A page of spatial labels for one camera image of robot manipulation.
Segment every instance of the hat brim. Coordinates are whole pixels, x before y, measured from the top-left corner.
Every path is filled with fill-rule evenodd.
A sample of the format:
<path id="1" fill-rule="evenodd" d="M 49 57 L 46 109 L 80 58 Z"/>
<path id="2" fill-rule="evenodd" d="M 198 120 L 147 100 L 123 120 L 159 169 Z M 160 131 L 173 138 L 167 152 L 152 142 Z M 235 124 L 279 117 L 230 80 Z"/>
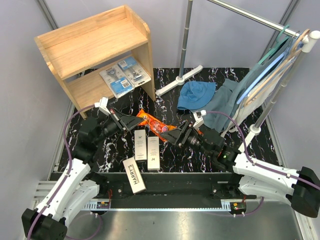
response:
<path id="1" fill-rule="evenodd" d="M 185 101 L 179 97 L 177 109 L 178 110 L 195 110 L 200 109 L 207 105 L 216 91 L 216 83 L 215 82 L 206 82 L 206 91 L 204 95 L 198 99 L 197 101 Z"/>

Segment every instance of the shelf board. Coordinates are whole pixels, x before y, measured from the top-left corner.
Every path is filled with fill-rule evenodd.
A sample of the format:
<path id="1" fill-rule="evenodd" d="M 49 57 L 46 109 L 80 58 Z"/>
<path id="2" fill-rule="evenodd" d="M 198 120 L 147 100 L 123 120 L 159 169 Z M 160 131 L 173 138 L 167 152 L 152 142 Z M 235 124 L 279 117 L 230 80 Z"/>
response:
<path id="1" fill-rule="evenodd" d="M 111 68 L 113 65 L 126 58 L 128 58 L 128 56 L 68 83 L 68 89 L 71 91 L 74 99 L 81 109 L 99 102 L 102 97 L 108 97 L 109 99 L 114 97 L 113 92 L 110 90 L 99 73 L 103 70 Z"/>
<path id="2" fill-rule="evenodd" d="M 65 80 L 147 42 L 131 21 L 123 18 L 58 44 L 48 44 L 48 48 L 45 42 L 42 45 L 56 73 Z"/>

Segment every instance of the barcode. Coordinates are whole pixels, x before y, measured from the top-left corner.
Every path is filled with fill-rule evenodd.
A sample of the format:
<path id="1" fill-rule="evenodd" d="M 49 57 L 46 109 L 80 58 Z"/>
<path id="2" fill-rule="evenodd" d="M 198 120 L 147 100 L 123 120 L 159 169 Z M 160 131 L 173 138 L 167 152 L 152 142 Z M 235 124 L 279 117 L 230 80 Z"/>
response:
<path id="1" fill-rule="evenodd" d="M 128 64 L 126 63 L 126 61 L 121 61 L 121 62 L 119 62 L 119 65 L 120 65 L 122 68 L 128 66 Z"/>
<path id="2" fill-rule="evenodd" d="M 124 88 L 127 88 L 127 87 L 130 86 L 130 83 L 129 83 L 127 80 L 123 80 L 123 81 L 121 82 L 121 84 L 122 84 L 122 87 L 124 87 Z"/>

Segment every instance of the marble surface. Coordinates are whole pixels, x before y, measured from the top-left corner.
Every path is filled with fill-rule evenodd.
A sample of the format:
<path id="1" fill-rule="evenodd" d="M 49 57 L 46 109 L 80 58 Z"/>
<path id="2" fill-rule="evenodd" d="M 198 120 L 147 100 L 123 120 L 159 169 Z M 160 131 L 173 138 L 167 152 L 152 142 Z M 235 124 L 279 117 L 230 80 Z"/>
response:
<path id="1" fill-rule="evenodd" d="M 223 84 L 225 78 L 239 82 L 248 73 L 248 68 L 204 68 L 199 74 L 191 78 L 191 81 L 216 82 L 217 89 Z M 159 89 L 172 82 L 179 74 L 177 68 L 155 68 L 154 81 L 155 88 Z M 170 92 L 161 97 L 156 97 L 153 102 L 145 91 L 138 87 L 133 92 L 121 97 L 120 99 L 112 98 L 109 100 L 109 106 L 116 108 L 124 114 L 136 116 L 139 110 L 153 115 L 167 125 L 178 126 L 183 120 L 193 122 L 193 116 L 188 110 L 177 110 L 178 98 L 182 86 L 177 86 Z M 262 112 L 261 108 L 254 111 L 240 127 L 246 134 L 248 127 L 253 124 Z M 87 111 L 88 116 L 104 118 L 104 114 L 96 108 Z M 78 130 L 82 118 L 75 117 L 70 124 L 67 134 L 67 140 L 72 150 L 78 140 Z M 136 129 L 146 129 L 147 136 L 154 136 L 152 131 L 144 126 Z M 239 147 L 241 144 L 240 134 L 237 132 L 227 133 L 225 142 L 231 147 Z M 125 135 L 114 135 L 107 138 L 103 143 L 103 148 L 96 153 L 96 164 L 92 168 L 95 172 L 124 172 L 122 161 L 134 156 L 134 131 Z M 248 147 L 249 154 L 257 159 L 266 161 L 271 164 L 279 165 L 272 143 L 270 133 L 266 123 L 261 127 L 261 133 L 256 136 Z M 67 151 L 64 148 L 58 171 L 61 172 L 66 167 L 68 160 Z M 147 172 L 147 161 L 138 163 L 141 172 Z M 211 165 L 208 158 L 201 152 L 194 151 L 191 148 L 180 149 L 174 147 L 168 142 L 160 140 L 160 171 L 159 172 L 217 172 L 218 170 Z"/>

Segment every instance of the orange wrapper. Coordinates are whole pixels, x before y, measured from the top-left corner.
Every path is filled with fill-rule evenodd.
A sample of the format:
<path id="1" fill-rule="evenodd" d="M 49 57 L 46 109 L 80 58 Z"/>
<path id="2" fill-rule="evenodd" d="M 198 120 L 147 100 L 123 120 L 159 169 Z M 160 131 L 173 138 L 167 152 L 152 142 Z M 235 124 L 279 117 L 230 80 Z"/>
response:
<path id="1" fill-rule="evenodd" d="M 177 127 L 166 125 L 156 119 L 154 116 L 146 113 L 143 109 L 141 109 L 137 115 L 139 118 L 143 118 L 144 121 L 139 124 L 139 126 L 146 125 L 155 135 L 157 135 L 162 141 L 166 142 L 167 140 L 160 136 L 160 133 L 170 131 L 172 129 L 176 129 Z"/>

